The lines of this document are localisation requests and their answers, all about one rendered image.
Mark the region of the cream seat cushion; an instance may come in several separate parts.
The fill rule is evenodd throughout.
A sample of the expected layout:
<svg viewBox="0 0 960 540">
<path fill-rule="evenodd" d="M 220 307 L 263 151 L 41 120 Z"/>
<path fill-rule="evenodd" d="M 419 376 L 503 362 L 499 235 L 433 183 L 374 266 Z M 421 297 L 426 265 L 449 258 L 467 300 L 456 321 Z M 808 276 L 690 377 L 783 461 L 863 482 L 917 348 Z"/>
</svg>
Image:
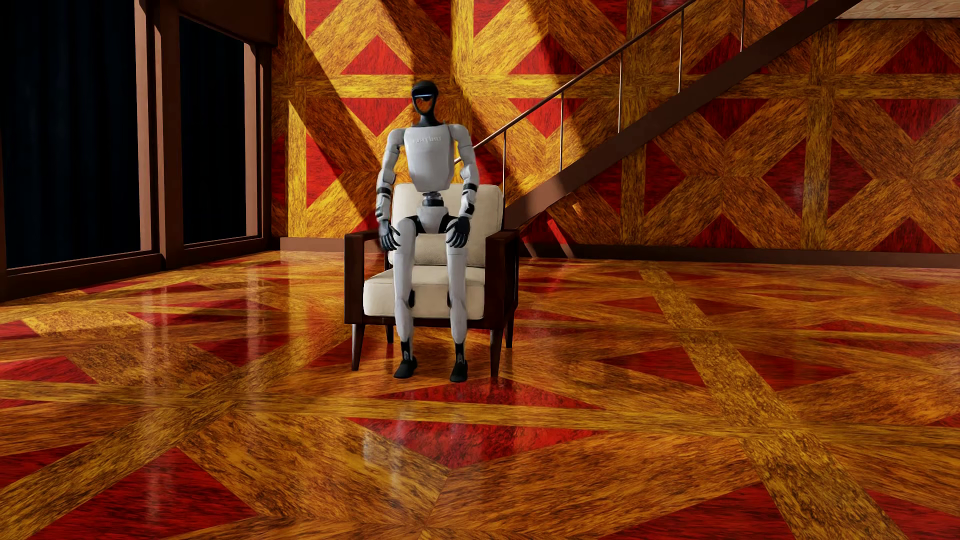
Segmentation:
<svg viewBox="0 0 960 540">
<path fill-rule="evenodd" d="M 485 277 L 483 267 L 465 269 L 465 309 L 468 320 L 484 316 Z M 443 265 L 414 265 L 412 269 L 414 318 L 450 318 L 447 296 L 449 272 Z M 370 277 L 364 283 L 364 313 L 369 316 L 395 315 L 395 287 L 393 270 L 388 269 Z"/>
</svg>

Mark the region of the cream back cushion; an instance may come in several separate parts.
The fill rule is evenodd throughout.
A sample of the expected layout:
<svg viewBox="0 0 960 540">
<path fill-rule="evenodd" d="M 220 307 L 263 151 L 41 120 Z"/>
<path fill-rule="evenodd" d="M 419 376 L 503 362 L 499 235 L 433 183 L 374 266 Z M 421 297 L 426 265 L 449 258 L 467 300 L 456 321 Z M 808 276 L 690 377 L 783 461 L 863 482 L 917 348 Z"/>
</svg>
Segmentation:
<svg viewBox="0 0 960 540">
<path fill-rule="evenodd" d="M 413 183 L 398 183 L 392 191 L 391 225 L 397 227 L 402 219 L 416 215 L 422 201 L 423 195 L 416 190 Z M 465 245 L 467 266 L 485 266 L 486 238 L 501 230 L 502 215 L 501 188 L 490 183 L 480 184 L 474 202 L 471 232 Z M 414 245 L 414 264 L 445 266 L 447 264 L 445 237 L 441 234 L 419 234 Z"/>
</svg>

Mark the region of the white right robot leg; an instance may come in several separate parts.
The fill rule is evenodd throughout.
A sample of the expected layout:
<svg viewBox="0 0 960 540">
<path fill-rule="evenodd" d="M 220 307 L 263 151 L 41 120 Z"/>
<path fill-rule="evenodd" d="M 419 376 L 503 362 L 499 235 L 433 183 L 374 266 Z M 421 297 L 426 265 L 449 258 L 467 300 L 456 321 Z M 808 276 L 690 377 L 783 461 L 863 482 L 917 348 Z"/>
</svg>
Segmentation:
<svg viewBox="0 0 960 540">
<path fill-rule="evenodd" d="M 412 271 L 416 239 L 421 225 L 419 217 L 409 216 L 394 226 L 399 232 L 400 246 L 393 251 L 394 319 L 397 335 L 401 341 L 402 355 L 401 362 L 393 375 L 396 379 L 411 378 L 417 368 L 417 359 L 412 350 L 414 324 L 410 298 L 413 292 Z"/>
</svg>

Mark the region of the white robot leg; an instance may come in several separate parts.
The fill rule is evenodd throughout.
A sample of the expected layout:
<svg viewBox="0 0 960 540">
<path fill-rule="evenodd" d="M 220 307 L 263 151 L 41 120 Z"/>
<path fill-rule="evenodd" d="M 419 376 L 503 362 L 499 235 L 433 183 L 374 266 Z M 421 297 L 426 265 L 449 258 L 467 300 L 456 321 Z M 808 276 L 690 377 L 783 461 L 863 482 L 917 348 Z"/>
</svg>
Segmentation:
<svg viewBox="0 0 960 540">
<path fill-rule="evenodd" d="M 445 216 L 440 221 L 439 231 Z M 466 309 L 466 268 L 467 248 L 451 249 L 446 245 L 446 267 L 448 272 L 448 299 L 450 307 L 451 336 L 455 347 L 455 362 L 450 374 L 451 383 L 463 383 L 468 378 L 468 363 L 465 358 L 465 340 L 467 336 Z"/>
<path fill-rule="evenodd" d="M 417 359 L 412 350 L 414 324 L 410 298 L 413 292 L 412 271 L 416 239 L 421 225 L 419 217 L 409 216 L 394 226 L 399 232 L 400 246 L 393 251 L 394 319 L 397 335 L 401 341 L 402 355 L 401 362 L 393 375 L 396 379 L 411 378 L 417 368 Z"/>
</svg>

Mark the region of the white left robot leg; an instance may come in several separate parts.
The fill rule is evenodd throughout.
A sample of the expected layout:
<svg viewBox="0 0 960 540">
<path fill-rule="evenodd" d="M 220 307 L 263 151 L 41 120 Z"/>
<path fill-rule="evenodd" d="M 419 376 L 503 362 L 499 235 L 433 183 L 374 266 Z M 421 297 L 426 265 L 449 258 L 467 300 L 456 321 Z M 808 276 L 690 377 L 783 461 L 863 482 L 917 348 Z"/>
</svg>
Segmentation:
<svg viewBox="0 0 960 540">
<path fill-rule="evenodd" d="M 439 231 L 445 216 L 440 221 Z M 466 268 L 467 248 L 451 249 L 446 245 L 446 267 L 448 272 L 448 299 L 450 307 L 451 336 L 455 347 L 455 362 L 450 374 L 451 383 L 463 383 L 468 378 L 468 363 L 465 358 L 465 340 L 467 336 L 466 309 Z"/>
</svg>

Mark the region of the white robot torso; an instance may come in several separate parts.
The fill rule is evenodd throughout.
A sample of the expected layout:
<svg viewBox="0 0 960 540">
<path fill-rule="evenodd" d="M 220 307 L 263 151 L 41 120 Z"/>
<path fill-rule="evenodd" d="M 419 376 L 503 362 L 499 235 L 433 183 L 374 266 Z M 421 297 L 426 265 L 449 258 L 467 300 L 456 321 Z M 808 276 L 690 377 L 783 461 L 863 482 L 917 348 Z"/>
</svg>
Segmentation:
<svg viewBox="0 0 960 540">
<path fill-rule="evenodd" d="M 454 136 L 449 124 L 437 123 L 431 114 L 422 114 L 404 133 L 404 146 L 412 183 L 422 200 L 417 211 L 423 228 L 444 235 L 452 217 L 440 214 L 440 191 L 451 185 L 454 168 Z"/>
</svg>

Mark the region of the black robot head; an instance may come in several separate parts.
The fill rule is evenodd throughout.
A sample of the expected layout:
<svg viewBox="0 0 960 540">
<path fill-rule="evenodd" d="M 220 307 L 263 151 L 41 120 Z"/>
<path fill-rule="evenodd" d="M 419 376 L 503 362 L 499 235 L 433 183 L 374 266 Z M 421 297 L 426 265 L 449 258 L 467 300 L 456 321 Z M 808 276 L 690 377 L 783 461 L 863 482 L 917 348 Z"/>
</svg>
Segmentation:
<svg viewBox="0 0 960 540">
<path fill-rule="evenodd" d="M 436 124 L 434 110 L 437 105 L 439 90 L 432 80 L 420 80 L 413 84 L 411 96 L 414 110 L 422 117 L 427 118 L 427 123 Z"/>
</svg>

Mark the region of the metal stair handrail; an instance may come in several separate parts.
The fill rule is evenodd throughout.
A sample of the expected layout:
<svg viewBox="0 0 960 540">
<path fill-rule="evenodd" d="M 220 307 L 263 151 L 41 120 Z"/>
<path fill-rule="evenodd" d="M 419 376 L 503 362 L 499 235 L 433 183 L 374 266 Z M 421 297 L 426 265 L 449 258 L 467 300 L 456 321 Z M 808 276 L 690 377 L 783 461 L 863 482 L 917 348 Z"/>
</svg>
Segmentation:
<svg viewBox="0 0 960 540">
<path fill-rule="evenodd" d="M 484 178 L 516 206 L 585 153 L 751 43 L 759 0 L 470 0 L 452 9 L 451 75 Z"/>
</svg>

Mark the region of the dark framed narrow window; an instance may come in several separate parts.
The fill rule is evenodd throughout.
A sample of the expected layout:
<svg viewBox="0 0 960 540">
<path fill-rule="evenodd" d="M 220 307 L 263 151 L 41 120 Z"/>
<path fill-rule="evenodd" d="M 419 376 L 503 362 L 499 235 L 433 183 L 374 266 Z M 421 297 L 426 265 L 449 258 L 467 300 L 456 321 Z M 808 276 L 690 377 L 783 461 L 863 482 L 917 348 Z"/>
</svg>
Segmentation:
<svg viewBox="0 0 960 540">
<path fill-rule="evenodd" d="M 158 251 L 167 269 L 271 240 L 275 0 L 141 0 L 152 50 Z"/>
</svg>

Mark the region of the dark wooden staircase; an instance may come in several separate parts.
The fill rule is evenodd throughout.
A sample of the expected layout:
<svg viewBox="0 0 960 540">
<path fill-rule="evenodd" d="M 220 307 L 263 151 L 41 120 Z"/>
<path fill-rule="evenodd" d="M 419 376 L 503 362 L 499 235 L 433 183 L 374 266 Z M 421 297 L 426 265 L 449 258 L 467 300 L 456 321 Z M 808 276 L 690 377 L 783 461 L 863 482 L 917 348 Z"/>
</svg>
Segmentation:
<svg viewBox="0 0 960 540">
<path fill-rule="evenodd" d="M 504 220 L 503 225 L 505 230 L 515 230 L 518 232 L 518 256 L 522 244 L 521 228 L 535 219 L 537 215 L 582 187 L 583 184 L 603 173 L 610 166 L 619 163 L 630 153 L 653 141 L 654 138 L 660 136 L 681 120 L 695 113 L 702 105 L 709 103 L 722 93 L 727 92 L 735 85 L 743 82 L 756 70 L 763 68 L 775 57 L 783 54 L 815 32 L 831 24 L 835 19 L 861 2 L 861 0 L 817 0 L 813 6 L 806 6 L 796 16 L 787 19 L 785 22 L 775 26 L 773 30 L 763 34 L 762 37 L 750 47 L 741 48 L 739 53 L 732 59 L 702 75 L 700 79 L 691 82 L 688 87 L 684 87 L 686 11 L 700 1 L 701 0 L 684 0 L 682 4 L 676 6 L 663 18 L 655 21 L 646 29 L 624 41 L 616 49 L 598 59 L 589 68 L 584 69 L 580 74 L 569 79 L 563 85 L 553 90 L 517 117 L 511 119 L 501 128 L 492 132 L 476 145 L 477 148 L 481 148 L 496 138 L 501 137 L 502 170 L 506 170 L 508 163 L 508 132 L 511 128 L 553 101 L 558 101 L 561 105 L 564 104 L 567 91 L 573 90 L 573 88 L 583 80 L 590 79 L 597 69 L 606 66 L 611 60 L 618 60 L 616 134 L 608 141 L 604 141 L 594 149 L 584 153 L 582 157 L 566 167 L 564 159 L 564 135 L 561 133 L 558 139 L 558 172 L 552 177 L 547 178 L 538 187 L 519 196 L 513 203 L 506 205 L 502 215 Z M 629 49 L 644 41 L 648 35 L 656 32 L 659 28 L 669 24 L 673 19 L 679 19 L 677 90 L 673 96 L 665 100 L 663 104 L 645 113 L 629 126 L 623 127 L 623 56 Z"/>
</svg>

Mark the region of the dark framed tall window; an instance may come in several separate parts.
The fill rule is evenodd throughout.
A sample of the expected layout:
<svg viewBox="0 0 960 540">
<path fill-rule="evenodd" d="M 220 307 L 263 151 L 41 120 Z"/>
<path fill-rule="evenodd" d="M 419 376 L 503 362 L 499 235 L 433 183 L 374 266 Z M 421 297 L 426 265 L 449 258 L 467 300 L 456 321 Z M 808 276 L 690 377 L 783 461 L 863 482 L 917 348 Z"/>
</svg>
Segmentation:
<svg viewBox="0 0 960 540">
<path fill-rule="evenodd" d="M 149 0 L 0 0 L 0 299 L 158 271 Z"/>
</svg>

